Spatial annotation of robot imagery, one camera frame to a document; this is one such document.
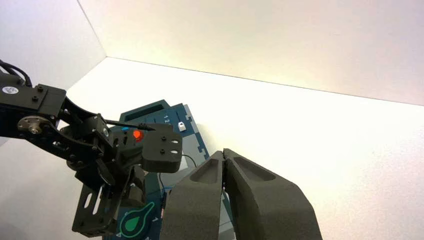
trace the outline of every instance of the white wall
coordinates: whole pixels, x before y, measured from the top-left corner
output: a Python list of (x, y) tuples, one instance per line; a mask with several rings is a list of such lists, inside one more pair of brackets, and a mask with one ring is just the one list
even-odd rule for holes
[[(0, 2), (0, 59), (34, 85), (68, 89), (105, 58), (76, 0)], [(81, 184), (64, 160), (11, 139), (0, 165), (0, 239), (86, 239), (71, 232)]]
[(79, 0), (108, 57), (424, 105), (422, 0)]
[(0, 59), (34, 86), (68, 89), (106, 56), (77, 0), (1, 1), (0, 29)]
[(114, 58), (68, 93), (115, 120), (161, 99), (188, 104), (210, 153), (231, 148), (298, 184), (325, 240), (424, 236), (424, 106)]

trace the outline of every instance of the control board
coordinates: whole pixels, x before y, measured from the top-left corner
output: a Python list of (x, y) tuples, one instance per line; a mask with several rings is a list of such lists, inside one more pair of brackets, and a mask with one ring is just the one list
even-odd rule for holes
[[(209, 158), (209, 153), (187, 105), (169, 106), (165, 100), (161, 100), (122, 113), (120, 121), (170, 124), (174, 132), (182, 136), (183, 157), (179, 171), (161, 174), (145, 172), (146, 205), (142, 208), (121, 207), (117, 218), (117, 234), (103, 237), (103, 240), (159, 240), (164, 194), (169, 195), (176, 183)], [(113, 127), (113, 131), (133, 132), (133, 129)], [(221, 200), (219, 240), (235, 240), (228, 196), (222, 194)]]

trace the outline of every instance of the screw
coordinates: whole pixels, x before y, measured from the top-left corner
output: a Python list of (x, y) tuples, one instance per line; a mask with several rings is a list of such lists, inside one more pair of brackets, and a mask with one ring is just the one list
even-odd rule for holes
[(103, 134), (107, 137), (109, 137), (109, 132), (106, 128), (103, 128)]

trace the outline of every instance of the red light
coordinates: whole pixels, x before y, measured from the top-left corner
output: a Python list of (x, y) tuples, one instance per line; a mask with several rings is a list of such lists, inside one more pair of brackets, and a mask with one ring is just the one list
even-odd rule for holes
[(144, 133), (140, 130), (134, 130), (134, 132), (132, 132), (132, 135), (134, 136), (135, 141), (137, 143), (140, 142), (144, 137)]

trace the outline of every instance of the cutout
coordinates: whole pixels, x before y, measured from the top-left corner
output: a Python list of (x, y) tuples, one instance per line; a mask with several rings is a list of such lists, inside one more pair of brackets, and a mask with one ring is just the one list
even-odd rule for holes
[(92, 193), (90, 193), (88, 196), (87, 196), (87, 199), (85, 200), (85, 204), (84, 204), (84, 208), (86, 209), (89, 205), (90, 205), (90, 200), (92, 199)]
[(190, 176), (190, 180), (204, 184), (214, 184), (218, 181), (218, 160), (209, 159), (201, 168)]
[(256, 182), (266, 182), (276, 178), (275, 175), (253, 164), (252, 162), (245, 160), (242, 157), (235, 157), (234, 161), (240, 166), (241, 170), (249, 178), (249, 180)]
[(95, 201), (95, 205), (94, 205), (94, 209), (93, 209), (93, 215), (95, 215), (97, 213), (97, 211), (99, 210), (99, 206), (100, 206), (100, 198), (102, 197), (102, 192), (103, 192), (103, 187), (105, 185), (102, 185), (100, 187), (100, 189), (98, 190), (98, 194), (97, 194), (97, 200)]

